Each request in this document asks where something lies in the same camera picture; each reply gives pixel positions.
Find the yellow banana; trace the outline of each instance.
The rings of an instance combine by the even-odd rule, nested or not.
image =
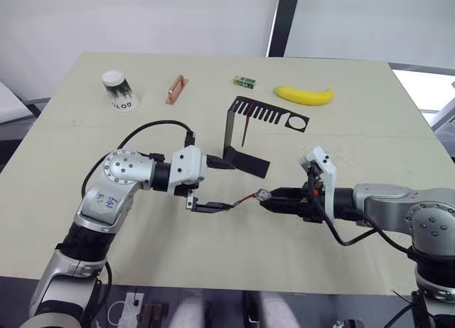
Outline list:
[[[333,99],[332,89],[324,92],[309,92],[288,86],[278,86],[274,91],[281,98],[305,105],[324,105]]]

